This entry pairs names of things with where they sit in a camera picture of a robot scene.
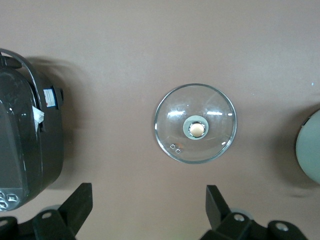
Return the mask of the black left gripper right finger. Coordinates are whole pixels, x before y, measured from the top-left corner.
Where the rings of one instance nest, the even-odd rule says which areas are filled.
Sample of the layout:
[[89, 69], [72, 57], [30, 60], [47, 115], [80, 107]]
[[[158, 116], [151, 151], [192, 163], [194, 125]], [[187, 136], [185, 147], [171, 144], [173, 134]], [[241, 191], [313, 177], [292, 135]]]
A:
[[241, 212], [232, 212], [218, 187], [206, 186], [205, 210], [211, 229], [202, 240], [306, 240], [294, 224], [273, 220], [266, 227]]

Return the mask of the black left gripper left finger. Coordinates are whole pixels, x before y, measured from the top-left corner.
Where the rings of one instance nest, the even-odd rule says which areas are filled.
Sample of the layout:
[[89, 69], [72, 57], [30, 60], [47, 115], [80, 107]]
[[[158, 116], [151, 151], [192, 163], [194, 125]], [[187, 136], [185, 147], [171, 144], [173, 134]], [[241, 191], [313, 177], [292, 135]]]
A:
[[48, 209], [18, 223], [13, 216], [0, 218], [2, 240], [75, 240], [93, 208], [91, 183], [82, 183], [58, 209]]

